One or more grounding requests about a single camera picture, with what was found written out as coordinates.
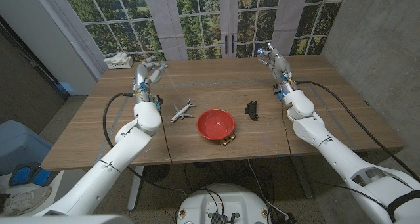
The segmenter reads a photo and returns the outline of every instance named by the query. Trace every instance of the door handle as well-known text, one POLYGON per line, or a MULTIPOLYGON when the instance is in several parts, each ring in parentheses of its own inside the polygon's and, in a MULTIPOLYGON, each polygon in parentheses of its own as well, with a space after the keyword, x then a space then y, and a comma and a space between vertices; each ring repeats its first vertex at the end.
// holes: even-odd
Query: door handle
POLYGON ((232 34, 232 53, 235 52, 235 35, 232 34))
POLYGON ((224 53, 228 54, 228 36, 224 36, 224 53))

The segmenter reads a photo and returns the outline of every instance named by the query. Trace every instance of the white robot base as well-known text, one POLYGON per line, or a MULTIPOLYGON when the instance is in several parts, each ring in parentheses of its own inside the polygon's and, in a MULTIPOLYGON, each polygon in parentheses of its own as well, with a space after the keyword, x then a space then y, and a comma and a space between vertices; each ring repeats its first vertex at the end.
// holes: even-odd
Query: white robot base
POLYGON ((177 223, 267 223, 268 208, 256 194, 239 185, 215 183, 207 185, 206 190, 197 190, 181 204, 177 213, 177 223))

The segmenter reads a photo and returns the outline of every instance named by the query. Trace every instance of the toy airplane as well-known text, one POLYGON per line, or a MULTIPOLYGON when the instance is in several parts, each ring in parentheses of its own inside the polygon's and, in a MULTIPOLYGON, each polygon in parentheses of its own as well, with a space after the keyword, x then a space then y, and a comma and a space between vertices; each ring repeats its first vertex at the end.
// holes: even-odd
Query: toy airplane
POLYGON ((181 119, 184 119, 185 117, 193 117, 192 115, 185 114, 185 112, 189 109, 190 106, 196 106, 194 104, 191 104, 191 99, 188 99, 188 103, 186 106, 184 106, 183 109, 179 110, 177 106, 173 105, 175 107, 175 116, 172 117, 171 122, 176 121, 178 118, 181 117, 181 119))

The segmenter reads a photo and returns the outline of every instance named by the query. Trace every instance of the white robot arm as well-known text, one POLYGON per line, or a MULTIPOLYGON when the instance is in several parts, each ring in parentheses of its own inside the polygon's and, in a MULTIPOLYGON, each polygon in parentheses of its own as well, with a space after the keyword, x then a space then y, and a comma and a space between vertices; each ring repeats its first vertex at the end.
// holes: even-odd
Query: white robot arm
POLYGON ((121 172, 146 148, 161 125, 161 102, 150 94, 150 83, 157 83, 167 68, 166 63, 153 59, 146 59, 137 68, 133 88, 135 119, 118 131, 116 145, 63 198, 35 216, 92 214, 121 172), (146 78, 154 66, 160 68, 146 78))
POLYGON ((315 113, 314 104, 296 88, 287 60, 279 56, 271 44, 268 47, 271 51, 258 50, 268 60, 259 61, 273 71, 273 76, 280 85, 279 99, 292 106, 287 110, 287 117, 293 122, 294 132, 320 151, 347 187, 370 196, 381 204, 352 192, 367 215, 375 223, 410 223, 416 217, 420 218, 420 183, 401 171, 364 161, 334 137, 315 113))

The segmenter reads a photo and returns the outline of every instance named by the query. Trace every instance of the bowl rim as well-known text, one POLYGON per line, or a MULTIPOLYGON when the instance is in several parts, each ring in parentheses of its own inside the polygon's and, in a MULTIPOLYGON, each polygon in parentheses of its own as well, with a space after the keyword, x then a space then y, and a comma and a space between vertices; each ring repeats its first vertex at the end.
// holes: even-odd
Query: bowl rim
POLYGON ((196 127, 197 127, 197 131, 198 131, 198 133, 200 133, 200 135, 203 135, 203 137, 205 137, 206 139, 210 139, 210 140, 221 140, 221 139, 224 139, 224 138, 226 138, 228 135, 230 135, 232 132, 233 132, 233 130, 234 130, 234 128, 235 128, 235 119, 234 119, 234 117, 231 115, 231 113, 229 113, 229 112, 227 112, 227 111, 225 111, 225 110, 223 110, 223 109, 218 109, 218 108, 213 108, 213 109, 208 109, 208 110, 205 110, 203 113, 201 113, 199 116, 198 116, 198 118, 197 118, 197 122, 196 122, 196 127), (232 121, 233 121, 233 126, 232 126, 232 128, 231 128, 231 130, 229 131, 229 133, 226 135, 226 136, 224 136, 224 137, 221 137, 221 138, 210 138, 210 137, 208 137, 208 136, 206 136, 206 135, 204 135, 199 129, 198 129, 198 122, 199 122, 199 120, 201 119, 201 117, 206 113, 206 112, 210 112, 210 111, 214 111, 214 110, 220 110, 220 111, 222 111, 222 112, 224 112, 224 113, 226 113, 226 114, 228 114, 229 115, 229 117, 230 117, 230 119, 232 119, 232 121))

